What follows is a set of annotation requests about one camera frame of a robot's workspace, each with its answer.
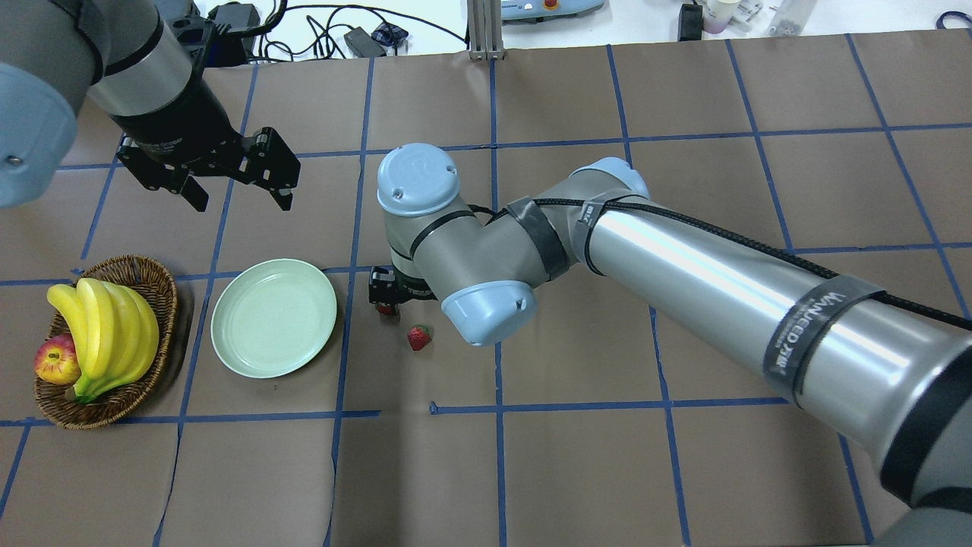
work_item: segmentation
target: banana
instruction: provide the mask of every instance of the banana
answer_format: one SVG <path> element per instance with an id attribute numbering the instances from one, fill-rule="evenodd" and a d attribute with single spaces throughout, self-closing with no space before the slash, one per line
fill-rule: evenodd
<path id="1" fill-rule="evenodd" d="M 118 312 L 118 335 L 115 349 L 112 351 L 112 362 L 102 378 L 117 378 L 134 365 L 138 354 L 139 342 L 142 337 L 142 317 L 138 312 L 135 300 L 115 283 L 105 283 L 112 303 Z"/>
<path id="2" fill-rule="evenodd" d="M 74 339 L 74 348 L 78 354 L 78 364 L 84 366 L 87 360 L 87 321 L 85 309 L 81 305 L 78 293 L 71 285 L 58 283 L 48 289 L 48 303 L 64 317 L 67 328 Z"/>
<path id="3" fill-rule="evenodd" d="M 98 279 L 78 279 L 78 295 L 87 320 L 87 364 L 79 363 L 82 378 L 98 380 L 108 371 L 118 335 L 115 305 L 108 289 Z"/>
<path id="4" fill-rule="evenodd" d="M 77 400 L 81 403 L 89 403 L 109 389 L 136 382 L 145 376 L 149 367 L 156 360 L 156 352 L 158 351 L 158 322 L 149 303 L 129 287 L 112 285 L 111 283 L 105 283 L 105 285 L 112 292 L 113 299 L 119 300 L 116 295 L 122 292 L 131 304 L 129 310 L 119 308 L 119 326 L 122 331 L 128 329 L 128 332 L 122 335 L 123 338 L 118 340 L 118 344 L 125 347 L 121 353 L 127 352 L 129 341 L 135 341 L 135 344 L 130 358 L 116 359 L 104 377 L 89 385 L 84 385 L 82 392 L 79 392 L 77 388 L 75 389 Z"/>
<path id="5" fill-rule="evenodd" d="M 135 366 L 130 367 L 128 369 L 129 374 L 122 378 L 124 383 L 132 383 L 142 378 L 156 360 L 156 353 L 158 352 L 158 320 L 156 320 L 156 313 L 152 311 L 152 307 L 142 298 L 142 295 L 129 287 L 122 287 L 122 289 L 135 301 L 135 305 L 138 307 L 138 314 L 142 318 L 142 336 L 139 339 L 136 361 L 133 363 Z"/>

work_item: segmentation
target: power adapter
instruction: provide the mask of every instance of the power adapter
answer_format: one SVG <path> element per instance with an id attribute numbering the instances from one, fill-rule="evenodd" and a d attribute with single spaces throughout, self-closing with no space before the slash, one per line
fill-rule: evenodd
<path id="1" fill-rule="evenodd" d="M 682 4 L 678 12 L 678 40 L 702 40 L 702 6 Z"/>
<path id="2" fill-rule="evenodd" d="M 344 42 L 352 53 L 359 57 L 383 57 L 385 48 L 374 41 L 361 27 L 352 29 L 344 35 Z"/>

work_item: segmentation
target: black cable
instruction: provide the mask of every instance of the black cable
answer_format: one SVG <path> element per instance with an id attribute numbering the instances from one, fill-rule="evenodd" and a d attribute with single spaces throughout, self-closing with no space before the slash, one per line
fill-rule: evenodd
<path id="1" fill-rule="evenodd" d="M 584 205 L 584 201 L 582 201 L 582 200 L 564 200 L 564 199 L 558 199 L 558 198 L 545 198 L 545 199 L 534 200 L 534 203 L 536 203 L 538 206 L 558 206 L 558 205 L 561 205 L 561 206 L 581 207 L 581 206 Z M 688 216 L 688 215 L 685 215 L 685 214 L 677 213 L 677 212 L 674 212 L 674 211 L 671 211 L 669 209 L 665 209 L 665 208 L 662 208 L 662 207 L 658 207 L 658 206 L 654 206 L 654 205 L 649 205 L 647 203 L 626 203 L 626 202 L 620 202 L 620 201 L 610 201 L 608 203 L 605 203 L 604 209 L 605 210 L 611 210 L 611 209 L 613 209 L 613 210 L 620 210 L 620 211 L 633 211 L 633 210 L 635 210 L 635 211 L 642 211 L 642 212 L 647 212 L 647 213 L 651 213 L 651 214 L 663 216 L 663 217 L 666 217 L 666 218 L 670 218 L 672 220 L 679 221 L 679 222 L 681 222 L 683 224 L 687 224 L 687 225 L 689 225 L 689 226 L 691 226 L 693 228 L 697 228 L 697 229 L 702 230 L 704 232 L 708 232 L 709 234 L 713 234 L 715 236 L 719 236 L 719 237 L 723 237 L 725 239 L 729 239 L 730 241 L 733 241 L 735 243 L 738 243 L 738 244 L 740 244 L 740 245 L 742 245 L 744 247 L 748 247 L 750 249 L 759 251 L 759 252 L 761 252 L 763 254 L 772 256 L 773 258 L 782 260 L 782 261 L 786 262 L 787 264 L 790 264 L 792 266 L 796 266 L 797 268 L 800 268 L 802 270 L 805 270 L 805 271 L 807 271 L 807 272 L 809 272 L 811 274 L 817 275 L 817 276 L 822 277 L 824 279 L 831 279 L 831 278 L 836 277 L 836 276 L 839 275 L 839 273 L 836 273 L 836 272 L 834 272 L 832 270 L 829 270 L 829 269 L 825 268 L 824 266 L 821 266 L 820 264 L 811 262 L 811 261 L 809 261 L 809 260 L 807 260 L 805 258 L 801 258 L 801 257 L 796 256 L 796 255 L 790 254 L 790 253 L 788 253 L 786 251 L 783 251 L 781 249 L 777 249 L 776 247 L 773 247 L 771 245 L 767 245 L 766 243 L 763 243 L 761 241 L 757 241 L 755 239 L 750 239 L 749 237 L 746 237 L 746 236 L 737 234 L 735 232 L 731 232 L 731 231 L 726 230 L 724 228 L 719 228 L 718 226 L 716 226 L 714 224 L 710 224 L 710 223 L 708 223 L 708 222 L 706 222 L 704 220 L 699 220 L 697 218 L 694 218 L 694 217 L 691 217 L 691 216 Z M 503 218 L 506 214 L 508 214 L 507 210 L 506 209 L 503 209 L 500 212 L 498 212 L 496 215 L 494 215 L 493 218 L 490 219 L 490 222 L 493 222 L 493 221 L 495 221 L 497 219 Z M 898 297 L 898 296 L 894 296 L 894 295 L 889 294 L 889 293 L 881 293 L 881 294 L 875 295 L 873 297 L 873 299 L 876 300 L 876 301 L 878 301 L 878 302 L 880 302 L 880 303 L 882 303 L 882 304 L 887 304 L 889 306 L 894 306 L 896 308 L 899 308 L 899 309 L 902 309 L 902 310 L 905 310 L 905 311 L 910 311 L 910 312 L 913 312 L 913 313 L 917 313 L 918 315 L 923 315 L 923 316 L 928 317 L 930 319 L 934 319 L 936 321 L 941 321 L 943 323 L 952 325 L 954 327 L 958 327 L 960 329 L 972 330 L 972 321 L 970 321 L 970 320 L 968 320 L 968 319 L 966 319 L 964 317 L 959 317 L 958 315 L 954 315 L 952 313 L 948 313 L 947 311 L 937 310 L 935 308 L 932 308 L 931 306 L 926 306 L 924 304 L 919 304 L 917 302 L 912 302 L 910 300 L 906 300 L 904 298 L 901 298 L 901 297 Z"/>
<path id="2" fill-rule="evenodd" d="M 265 35 L 270 30 L 272 30 L 274 27 L 276 27 L 278 24 L 280 24 L 280 20 L 284 17 L 284 15 L 287 12 L 291 12 L 291 11 L 295 11 L 295 10 L 308 9 L 308 8 L 316 8 L 316 9 L 332 8 L 333 9 L 333 11 L 330 13 L 330 15 L 328 17 L 327 23 L 324 24 L 324 25 L 321 25 L 319 21 L 317 21 L 317 20 L 313 19 L 312 17 L 308 16 L 308 24 L 311 25 L 311 28 L 313 29 L 314 36 L 315 36 L 314 41 L 311 42 L 311 44 L 309 46 L 307 46 L 303 50 L 300 50 L 299 52 L 294 52 L 293 49 L 290 48 L 290 46 L 288 46 L 287 44 L 285 44 L 284 42 L 279 41 L 279 40 L 278 41 L 267 42 L 266 44 L 263 43 L 263 40 L 264 40 Z M 375 15 L 379 19 L 381 19 L 381 22 L 385 23 L 386 25 L 390 25 L 390 23 L 381 14 L 389 14 L 389 15 L 396 16 L 396 17 L 401 17 L 401 18 L 407 18 L 407 19 L 415 20 L 415 21 L 421 22 L 423 24 L 426 24 L 428 26 L 431 26 L 432 28 L 436 28 L 438 30 L 441 30 L 442 32 L 445 32 L 446 34 L 448 34 L 448 35 L 456 38 L 457 40 L 463 42 L 463 44 L 465 44 L 467 46 L 469 45 L 469 30 L 468 29 L 467 29 L 467 37 L 466 38 L 463 38 L 459 34 L 456 34 L 455 32 L 449 30 L 448 28 L 445 28 L 444 26 L 435 24 L 435 23 L 433 23 L 433 22 L 431 22 L 429 20 L 426 20 L 426 19 L 423 19 L 423 18 L 417 18 L 415 16 L 410 16 L 408 14 L 403 14 L 403 13 L 396 12 L 396 11 L 393 11 L 393 10 L 386 10 L 385 8 L 372 8 L 370 6 L 363 6 L 363 5 L 360 5 L 360 4 L 343 4 L 343 5 L 342 4 L 307 4 L 307 5 L 303 5 L 303 6 L 291 6 L 291 7 L 288 7 L 287 6 L 287 2 L 285 0 L 281 0 L 280 9 L 278 10 L 278 9 L 276 9 L 276 0 L 274 0 L 274 9 L 275 9 L 275 12 L 270 17 L 267 18 L 267 20 L 266 20 L 266 22 L 264 24 L 262 24 L 260 26 L 256 26 L 256 27 L 254 27 L 252 29 L 247 30 L 245 34 L 243 34 L 243 33 L 240 33 L 239 34 L 240 36 L 246 36 L 246 37 L 249 37 L 249 36 L 257 36 L 257 35 L 260 36 L 260 43 L 258 45 L 258 52 L 261 53 L 261 55 L 254 55 L 253 56 L 253 59 L 255 59 L 255 60 L 261 60 L 258 57 L 263 57 L 265 60 L 274 60 L 274 61 L 277 61 L 277 62 L 284 62 L 284 61 L 286 61 L 285 59 L 275 59 L 275 58 L 272 58 L 272 57 L 269 56 L 269 48 L 270 48 L 271 44 L 272 44 L 273 47 L 275 47 L 275 48 L 277 48 L 277 49 L 279 49 L 279 50 L 284 51 L 285 53 L 287 53 L 288 56 L 291 58 L 290 61 L 295 60 L 295 57 L 300 56 L 300 55 L 304 55 L 304 54 L 306 54 L 307 52 L 309 52 L 311 50 L 313 50 L 313 53 L 314 53 L 315 58 L 328 59 L 328 58 L 332 58 L 335 53 L 338 53 L 343 58 L 347 58 L 347 55 L 345 55 L 344 52 L 338 46 L 337 41 L 330 35 L 330 31 L 332 29 L 335 29 L 335 28 L 340 27 L 340 26 L 347 26 L 348 28 L 351 28 L 351 29 L 354 28 L 351 25 L 345 24 L 345 23 L 332 24 L 333 19 L 334 19 L 334 16 L 338 12 L 340 12 L 341 10 L 365 10 L 365 11 L 367 11 L 367 12 Z M 325 41 L 325 45 L 323 47 L 321 46 L 321 41 L 322 40 Z M 398 55 L 399 54 L 399 46 L 398 46 L 398 44 L 394 44 L 393 45 L 393 51 L 394 51 L 395 55 Z"/>
<path id="3" fill-rule="evenodd" d="M 438 30 L 441 30 L 442 32 L 445 32 L 449 36 L 452 36 L 453 38 L 461 41 L 462 43 L 464 43 L 466 45 L 469 44 L 469 40 L 463 38 L 459 34 L 456 34 L 455 32 L 449 30 L 448 28 L 445 28 L 444 26 L 440 26 L 438 24 L 435 24 L 435 23 L 433 23 L 433 22 L 431 22 L 429 20 L 425 20 L 423 18 L 417 18 L 415 16 L 410 16 L 408 14 L 403 14 L 403 13 L 400 13 L 400 12 L 394 12 L 392 10 L 386 10 L 384 8 L 371 8 L 369 6 L 362 6 L 360 4 L 345 4 L 345 5 L 339 5 L 339 4 L 305 4 L 303 6 L 292 6 L 290 8 L 287 8 L 287 11 L 288 12 L 292 12 L 294 10 L 303 10 L 303 9 L 307 9 L 307 8 L 334 8 L 335 10 L 348 8 L 348 9 L 358 9 L 358 10 L 368 10 L 368 11 L 380 12 L 382 14 L 388 14 L 388 15 L 391 15 L 391 16 L 397 16 L 397 17 L 400 17 L 400 18 L 407 18 L 407 19 L 411 19 L 411 20 L 415 20 L 415 21 L 421 22 L 421 23 L 426 24 L 426 25 L 428 25 L 428 26 L 430 26 L 432 28 L 437 28 Z"/>
<path id="4" fill-rule="evenodd" d="M 273 14 L 276 13 L 276 12 L 277 12 L 277 0 L 273 0 L 273 7 L 270 9 L 270 15 L 266 17 L 266 21 L 265 22 L 269 22 L 270 21 L 270 17 L 273 16 Z M 263 53 L 263 41 L 264 40 L 266 40 L 266 33 L 265 32 L 260 35 L 260 41 L 257 42 L 257 53 L 258 54 L 262 54 Z M 273 59 L 270 59 L 270 57 L 265 57 L 264 59 L 247 59 L 247 60 L 273 60 Z"/>
<path id="5" fill-rule="evenodd" d="M 493 209 L 491 209 L 489 207 L 484 207 L 482 205 L 476 205 L 475 203 L 470 203 L 469 204 L 469 210 L 472 211 L 472 212 L 474 212 L 474 213 L 481 213 L 481 214 L 487 214 L 487 215 L 489 215 L 490 216 L 490 222 L 492 222 L 492 219 L 497 216 L 497 212 L 494 211 Z"/>
<path id="6" fill-rule="evenodd" d="M 935 27 L 936 28 L 948 28 L 947 26 L 945 26 L 945 19 L 946 18 L 958 18 L 958 19 L 961 19 L 961 20 L 965 21 L 966 24 L 968 24 L 968 27 L 972 28 L 972 18 L 969 17 L 968 14 L 965 14 L 963 12 L 945 12 L 940 17 L 938 17 L 938 20 L 937 21 L 935 21 Z"/>
<path id="7" fill-rule="evenodd" d="M 285 54 L 289 55 L 290 62 L 294 62 L 294 50 L 292 50 L 291 47 L 285 44 L 284 42 L 280 42 L 277 40 L 273 40 L 266 43 L 266 46 L 263 47 L 264 57 L 270 57 L 270 51 L 269 51 L 270 46 L 273 46 L 274 48 L 280 50 L 281 52 L 284 52 Z"/>

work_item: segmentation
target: blue tape line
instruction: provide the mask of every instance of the blue tape line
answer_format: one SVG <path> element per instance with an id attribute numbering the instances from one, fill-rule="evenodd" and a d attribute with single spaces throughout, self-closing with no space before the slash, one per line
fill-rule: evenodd
<path id="1" fill-rule="evenodd" d="M 503 428 L 503 343 L 493 347 L 496 362 L 496 480 L 500 547 L 506 547 L 506 445 Z"/>
<path id="2" fill-rule="evenodd" d="M 777 131 L 760 131 L 761 136 L 789 136 L 789 135 L 834 135 L 848 133 L 876 133 L 883 128 L 833 128 L 833 129 L 782 129 Z"/>
<path id="3" fill-rule="evenodd" d="M 770 169 L 770 162 L 766 159 L 766 150 L 763 149 L 763 139 L 760 136 L 759 127 L 756 125 L 756 116 L 752 113 L 752 105 L 749 103 L 749 94 L 746 92 L 746 84 L 743 82 L 743 72 L 739 68 L 736 60 L 736 52 L 732 48 L 729 40 L 725 41 L 726 52 L 729 54 L 729 61 L 732 63 L 733 73 L 736 74 L 736 83 L 739 84 L 739 92 L 743 96 L 743 105 L 746 108 L 746 117 L 749 118 L 749 127 L 752 128 L 752 138 L 756 141 L 756 152 L 759 153 L 759 162 L 763 165 L 763 174 L 766 175 L 766 183 L 770 187 L 770 196 L 773 198 L 773 208 L 777 211 L 777 219 L 780 221 L 780 229 L 783 234 L 783 242 L 786 250 L 793 250 L 793 240 L 790 238 L 789 228 L 786 227 L 786 217 L 783 215 L 783 207 L 780 203 L 780 195 L 777 193 L 777 185 L 773 181 L 773 171 Z"/>
<path id="4" fill-rule="evenodd" d="M 359 156 L 361 150 L 342 150 L 339 152 L 301 152 L 295 154 L 298 158 L 334 158 L 339 156 Z"/>
<path id="5" fill-rule="evenodd" d="M 156 533 L 152 535 L 152 547 L 158 547 L 162 542 L 162 529 L 165 528 L 165 517 L 169 514 L 172 493 L 176 489 L 176 473 L 179 471 L 179 454 L 182 453 L 182 433 L 183 426 L 180 423 L 176 428 L 176 454 L 172 459 L 172 475 L 169 477 L 169 492 L 165 496 L 165 505 L 162 506 L 162 516 L 158 519 Z"/>
<path id="6" fill-rule="evenodd" d="M 908 245 L 869 245 L 866 247 L 801 247 L 793 249 L 796 254 L 835 254 L 868 253 L 880 251 L 923 251 L 934 249 L 933 243 L 913 243 Z"/>
<path id="7" fill-rule="evenodd" d="M 243 271 L 242 270 L 239 270 L 239 271 L 236 271 L 236 272 L 216 272 L 216 273 L 213 273 L 212 275 L 206 275 L 206 276 L 207 277 L 212 277 L 213 279 L 227 279 L 227 278 L 230 278 L 230 277 L 237 277 L 238 275 L 240 275 L 242 273 L 243 273 Z"/>
<path id="8" fill-rule="evenodd" d="M 57 283 L 70 283 L 71 279 L 11 279 L 0 281 L 0 287 L 22 287 L 31 285 L 56 285 Z"/>
<path id="9" fill-rule="evenodd" d="M 489 59 L 489 141 L 490 144 L 496 144 L 499 139 L 499 130 L 497 128 L 497 109 L 496 109 L 496 60 L 494 58 Z"/>
<path id="10" fill-rule="evenodd" d="M 781 397 L 742 397 L 736 399 L 681 399 L 669 401 L 602 401 L 591 403 L 531 403 L 523 405 L 471 405 L 467 407 L 444 407 L 432 401 L 429 414 L 492 414 L 528 412 L 573 412 L 602 410 L 640 410 L 669 408 L 710 408 L 710 407 L 755 407 L 765 405 L 787 405 Z"/>
<path id="11" fill-rule="evenodd" d="M 347 411 L 344 418 L 378 418 L 381 411 Z M 120 419 L 118 423 L 226 423 L 240 421 L 294 421 L 303 419 L 334 419 L 336 411 L 307 411 L 261 414 L 213 414 L 187 416 L 134 416 Z"/>
<path id="12" fill-rule="evenodd" d="M 325 274 L 357 274 L 360 272 L 370 272 L 371 266 L 339 266 L 335 268 L 324 268 L 321 272 Z"/>
<path id="13" fill-rule="evenodd" d="M 658 385 L 661 389 L 662 400 L 671 403 L 672 398 L 669 394 L 668 381 L 665 379 L 665 367 L 662 365 L 661 345 L 658 342 L 658 311 L 649 307 L 648 316 L 651 319 L 651 339 L 655 349 L 655 364 L 658 367 Z M 669 458 L 672 461 L 672 482 L 675 486 L 681 542 L 686 546 L 691 546 L 692 535 L 688 528 L 688 509 L 685 507 L 685 488 L 681 481 L 681 463 L 678 460 L 678 441 L 675 435 L 675 418 L 672 416 L 671 404 L 665 407 L 665 430 L 668 434 Z"/>
<path id="14" fill-rule="evenodd" d="M 969 129 L 972 124 L 926 124 L 923 126 L 888 126 L 891 131 L 928 131 L 932 129 Z"/>
<path id="15" fill-rule="evenodd" d="M 253 105 L 253 95 L 257 88 L 258 68 L 253 67 L 250 77 L 250 88 L 247 91 L 246 106 L 243 108 L 243 120 L 240 122 L 240 132 L 245 133 L 247 121 L 250 119 L 250 107 Z M 195 379 L 195 366 L 199 358 L 199 348 L 202 344 L 202 337 L 205 335 L 206 320 L 209 315 L 209 302 L 213 296 L 213 274 L 216 272 L 216 265 L 220 260 L 220 250 L 223 245 L 223 233 L 226 229 L 226 218 L 229 214 L 229 201 L 233 193 L 233 180 L 226 182 L 226 194 L 223 199 L 223 211 L 220 215 L 220 226 L 216 231 L 216 241 L 213 243 L 213 255 L 209 263 L 209 280 L 206 282 L 206 293 L 202 299 L 202 308 L 199 313 L 199 325 L 195 331 L 195 341 L 192 343 L 192 355 L 190 358 L 189 369 L 186 372 L 186 386 L 183 389 L 183 400 L 179 405 L 179 422 L 176 427 L 176 455 L 172 468 L 172 479 L 169 483 L 169 495 L 165 500 L 165 507 L 162 509 L 162 516 L 158 520 L 158 528 L 153 536 L 153 547 L 157 547 L 162 537 L 162 530 L 165 527 L 165 516 L 169 510 L 169 501 L 172 499 L 172 492 L 175 489 L 176 471 L 179 466 L 179 453 L 182 448 L 182 434 L 186 423 L 186 412 L 189 408 L 189 400 L 192 392 L 192 381 Z"/>
<path id="16" fill-rule="evenodd" d="M 684 399 L 672 401 L 672 407 L 683 408 L 710 408 L 710 407 L 758 407 L 764 405 L 788 405 L 789 402 L 782 397 L 749 397 L 740 399 Z"/>
<path id="17" fill-rule="evenodd" d="M 24 419 L 0 419 L 0 427 L 24 427 L 30 425 L 31 427 L 53 425 L 47 419 L 39 419 L 33 417 L 27 417 Z"/>
<path id="18" fill-rule="evenodd" d="M 82 169 L 108 169 L 111 164 L 84 164 L 84 165 L 61 165 L 58 171 L 79 171 Z"/>
<path id="19" fill-rule="evenodd" d="M 497 143 L 497 148 L 540 148 L 544 146 L 583 146 L 585 144 L 620 144 L 624 139 L 620 137 L 611 138 L 583 138 L 576 140 L 545 140 L 530 142 L 504 142 Z"/>
<path id="20" fill-rule="evenodd" d="M 204 279 L 209 279 L 210 275 L 208 273 L 193 273 L 188 275 L 176 275 L 174 278 L 176 281 L 201 281 Z"/>
<path id="21" fill-rule="evenodd" d="M 621 97 L 621 84 L 617 79 L 617 66 L 614 64 L 614 50 L 610 44 L 606 45 L 607 65 L 610 66 L 610 78 L 614 83 L 614 100 L 617 102 L 617 117 L 621 123 L 621 139 L 624 142 L 624 159 L 628 165 L 633 165 L 631 160 L 631 141 L 628 140 L 628 119 L 624 115 L 624 99 Z"/>
<path id="22" fill-rule="evenodd" d="M 637 410 L 664 409 L 671 404 L 666 401 L 606 401 L 598 403 L 534 403 L 526 405 L 505 405 L 504 412 L 572 412 L 588 410 Z"/>
<path id="23" fill-rule="evenodd" d="M 112 187 L 112 179 L 115 178 L 115 169 L 119 164 L 112 162 L 108 167 L 108 176 L 105 177 L 105 184 L 101 187 L 101 196 L 98 198 L 98 206 L 94 208 L 94 217 L 91 219 L 91 226 L 87 229 L 85 248 L 81 251 L 81 260 L 87 259 L 87 254 L 91 250 L 91 242 L 94 241 L 94 232 L 98 229 L 98 221 L 101 220 L 101 211 L 105 208 L 105 200 L 108 198 L 108 190 Z"/>
<path id="24" fill-rule="evenodd" d="M 898 168 L 901 170 L 901 175 L 905 178 L 905 183 L 908 185 L 908 191 L 911 192 L 912 199 L 915 200 L 915 206 L 918 208 L 919 214 L 921 215 L 921 221 L 924 222 L 925 228 L 928 230 L 928 235 L 931 236 L 931 241 L 935 244 L 935 250 L 938 252 L 938 257 L 942 261 L 942 267 L 945 268 L 945 275 L 949 278 L 949 283 L 952 285 L 952 291 L 955 293 L 955 299 L 958 300 L 958 306 L 962 309 L 962 313 L 966 318 L 972 317 L 969 314 L 969 308 L 965 304 L 965 297 L 962 295 L 961 288 L 958 286 L 958 280 L 955 278 L 955 272 L 952 270 L 952 264 L 949 262 L 949 257 L 945 254 L 945 249 L 942 247 L 942 241 L 938 238 L 938 234 L 935 232 L 935 227 L 931 222 L 931 217 L 928 215 L 928 211 L 924 207 L 924 203 L 921 201 L 921 195 L 918 191 L 918 187 L 915 185 L 915 181 L 912 179 L 911 172 L 905 165 L 904 158 L 901 156 L 901 151 L 898 150 L 898 144 L 894 140 L 894 134 L 890 131 L 887 125 L 887 118 L 885 117 L 885 112 L 881 108 L 881 104 L 878 102 L 878 96 L 874 92 L 874 87 L 871 85 L 871 79 L 867 76 L 867 70 L 864 68 L 864 63 L 861 61 L 860 54 L 857 52 L 857 46 L 854 44 L 853 37 L 849 34 L 844 35 L 850 47 L 850 54 L 853 56 L 854 63 L 857 65 L 857 70 L 860 72 L 860 77 L 864 81 L 864 87 L 867 88 L 867 94 L 871 97 L 871 103 L 874 105 L 874 110 L 878 114 L 878 119 L 881 121 L 881 127 L 885 130 L 885 136 L 887 137 L 887 144 L 891 147 L 891 153 L 894 155 L 894 159 L 898 163 Z"/>
<path id="25" fill-rule="evenodd" d="M 3 487 L 3 496 L 0 497 L 0 519 L 3 519 L 4 510 L 7 509 L 7 500 L 10 499 L 10 490 L 14 487 L 14 479 L 17 476 L 17 470 L 20 468 L 23 449 L 27 446 L 27 435 L 30 434 L 30 427 L 30 425 L 25 425 L 23 432 L 20 433 L 20 443 L 17 445 L 14 462 L 10 466 L 10 473 L 7 474 L 7 484 Z"/>
<path id="26" fill-rule="evenodd" d="M 496 147 L 498 135 L 496 109 L 496 60 L 489 59 L 489 125 L 490 125 L 490 205 L 500 210 L 500 159 Z"/>
<path id="27" fill-rule="evenodd" d="M 841 452 L 844 454 L 844 464 L 848 469 L 848 479 L 850 489 L 853 491 L 853 500 L 857 505 L 857 517 L 860 519 L 860 527 L 864 531 L 864 542 L 870 545 L 874 543 L 874 533 L 871 531 L 871 521 L 867 518 L 867 507 L 864 505 L 864 496 L 860 492 L 860 483 L 857 482 L 857 472 L 854 470 L 853 458 L 851 457 L 851 447 L 844 435 L 838 434 L 841 443 Z"/>
<path id="28" fill-rule="evenodd" d="M 490 148 L 496 148 L 493 144 L 456 144 L 453 146 L 442 146 L 440 147 L 446 152 L 458 152 L 462 150 L 488 150 Z"/>
<path id="29" fill-rule="evenodd" d="M 351 267 L 358 265 L 358 245 L 361 238 L 362 203 L 365 199 L 365 161 L 367 159 L 367 132 L 369 118 L 371 117 L 371 91 L 374 83 L 374 57 L 368 60 L 367 80 L 364 84 L 364 114 L 362 120 L 362 144 L 359 150 L 359 173 L 358 173 L 358 193 L 355 202 L 355 227 L 351 240 Z M 334 418 L 334 431 L 330 440 L 330 461 L 333 465 L 334 482 L 331 485 L 331 492 L 337 492 L 337 461 L 340 455 L 341 424 L 344 416 L 344 391 L 348 376 L 348 352 L 351 345 L 351 316 L 355 302 L 355 278 L 354 273 L 348 275 L 348 297 L 344 306 L 344 332 L 341 336 L 341 364 L 337 377 L 337 397 L 334 402 L 336 416 Z M 330 547 L 331 524 L 334 520 L 334 504 L 330 505 L 330 515 L 328 516 L 328 533 L 324 536 L 324 547 Z"/>
<path id="30" fill-rule="evenodd" d="M 689 133 L 679 135 L 650 135 L 628 137 L 630 142 L 660 142 L 666 140 L 707 140 L 713 138 L 752 137 L 751 131 L 730 131 L 725 133 Z"/>
<path id="31" fill-rule="evenodd" d="M 493 210 L 500 208 L 499 158 L 496 142 L 499 138 L 496 93 L 496 60 L 489 59 L 489 115 L 490 115 L 490 201 Z M 506 547 L 506 448 L 503 427 L 503 343 L 493 346 L 496 384 L 496 483 L 497 535 L 500 547 Z"/>

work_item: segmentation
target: velcro strap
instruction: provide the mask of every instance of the velcro strap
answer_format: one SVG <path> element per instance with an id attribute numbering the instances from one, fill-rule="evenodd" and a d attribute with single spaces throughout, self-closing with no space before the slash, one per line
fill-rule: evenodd
<path id="1" fill-rule="evenodd" d="M 838 275 L 803 295 L 777 326 L 763 356 L 763 377 L 780 395 L 796 403 L 807 364 L 835 322 L 851 307 L 885 290 L 873 283 Z"/>
<path id="2" fill-rule="evenodd" d="M 625 198 L 644 198 L 644 196 L 633 194 L 627 188 L 615 188 L 598 194 L 594 198 L 584 202 L 584 205 L 580 208 L 580 218 L 577 219 L 576 224 L 571 229 L 571 247 L 573 247 L 573 254 L 577 256 L 577 260 L 587 265 L 588 270 L 597 275 L 604 276 L 594 266 L 594 263 L 591 262 L 591 254 L 589 252 L 591 234 L 594 232 L 594 226 L 604 213 L 605 204 Z"/>
<path id="3" fill-rule="evenodd" d="M 556 279 L 571 267 L 567 250 L 557 236 L 557 231 L 533 198 L 514 201 L 506 206 L 506 210 L 534 242 L 548 280 Z"/>

